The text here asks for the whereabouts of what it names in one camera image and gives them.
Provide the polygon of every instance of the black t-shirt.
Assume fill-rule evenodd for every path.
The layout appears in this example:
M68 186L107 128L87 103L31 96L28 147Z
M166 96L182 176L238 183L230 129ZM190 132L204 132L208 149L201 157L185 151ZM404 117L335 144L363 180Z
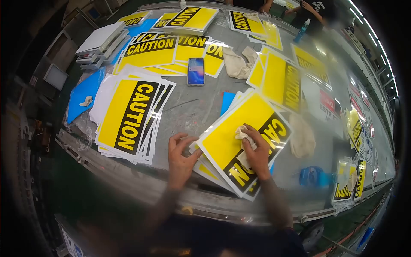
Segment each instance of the black t-shirt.
M327 22L332 22L335 18L335 5L333 0L321 0L321 1L306 1L310 4L314 10L316 10L323 19ZM322 23L311 12L304 9L300 2L301 10L297 13L297 16L291 23L292 26L300 29L307 19L310 19L309 26L306 30L307 34L315 34L323 29Z
M258 12L260 7L264 5L264 0L233 0L233 5Z

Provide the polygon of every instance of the blue sheet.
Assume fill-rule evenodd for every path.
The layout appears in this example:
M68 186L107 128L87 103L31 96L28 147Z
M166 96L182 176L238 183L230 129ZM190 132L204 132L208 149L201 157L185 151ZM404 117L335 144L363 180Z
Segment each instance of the blue sheet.
M231 102L234 100L236 95L230 92L224 92L223 103L221 105L220 116L223 115L230 107Z
M80 114L93 106L97 91L105 75L106 67L101 67L98 71L91 74L88 78L73 88L70 94L69 109L67 111L67 123L71 123ZM87 107L80 106L89 95L93 97L93 102Z
M134 28L129 28L129 33L128 35L131 36L131 39L135 36L137 36L138 34L140 34L143 31L148 31L149 29L151 29L151 27L154 25L154 23L156 23L158 19L147 19L144 21L144 23L140 26L140 27L134 27ZM127 44L121 49L121 51L123 51L124 49L126 49L127 45L130 43L131 39L127 42ZM121 54L121 51L117 54L117 56L114 58L114 60L111 62L111 64L115 64L118 60L118 57Z

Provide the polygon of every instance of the person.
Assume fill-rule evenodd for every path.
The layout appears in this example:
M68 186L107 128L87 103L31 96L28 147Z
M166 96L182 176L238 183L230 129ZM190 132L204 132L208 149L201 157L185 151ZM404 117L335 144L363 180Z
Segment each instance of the person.
M296 17L291 21L291 25L300 29L307 19L310 19L305 33L316 35L322 31L323 27L329 28L331 22L335 18L335 6L333 0L321 0L307 3L300 2L300 6L285 11L285 14L296 12Z
M252 226L236 225L208 218L173 215L178 198L190 178L201 149L191 156L182 152L198 137L177 133L169 139L169 180L167 188L143 222L140 235L140 255L147 253L190 253L192 256L307 256L302 241L293 230L290 208L275 184L268 169L269 144L252 126L244 124L242 130L256 143L252 150L248 140L242 143L247 160L256 172L264 195L272 233L260 233ZM122 256L136 256L130 248Z
M261 13L268 13L272 5L272 0L224 0L224 2Z

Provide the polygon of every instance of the hand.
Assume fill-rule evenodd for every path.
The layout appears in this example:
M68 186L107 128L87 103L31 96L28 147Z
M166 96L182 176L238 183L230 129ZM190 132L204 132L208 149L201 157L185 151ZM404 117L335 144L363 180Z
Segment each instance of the hand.
M169 139L169 189L181 190L193 172L194 164L203 153L197 149L190 157L184 157L181 152L184 148L196 141L198 137L187 137L187 133L179 132Z
M270 12L270 8L271 8L271 3L270 4L265 4L263 6L260 7L260 9L258 10L260 13L269 13Z
M311 13L317 12L316 10L314 10L314 8L309 3L305 2L305 1L301 1L301 5L304 9L306 9L307 11L309 11Z
M257 148L253 150L250 142L245 138L242 139L242 145L247 154L247 161L250 163L253 171L257 173L259 179L269 179L271 178L270 171L268 170L268 152L270 150L270 145L255 128L245 123L244 125L247 129L241 131L249 135L257 145Z

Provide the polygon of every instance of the right hand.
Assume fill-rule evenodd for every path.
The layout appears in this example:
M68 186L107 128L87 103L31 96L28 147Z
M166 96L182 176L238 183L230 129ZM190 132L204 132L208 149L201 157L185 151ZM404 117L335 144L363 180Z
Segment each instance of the right hand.
M293 12L294 12L294 11L293 11L292 9L288 9L288 10L285 11L285 15L291 14L291 13L293 13Z
M245 138L242 139L242 145L247 154L247 161L251 165L253 171L257 173L259 179L269 179L271 178L270 171L268 170L268 152L270 150L270 145L255 128L245 123L244 125L247 129L241 131L249 135L257 145L257 148L253 150L250 142Z

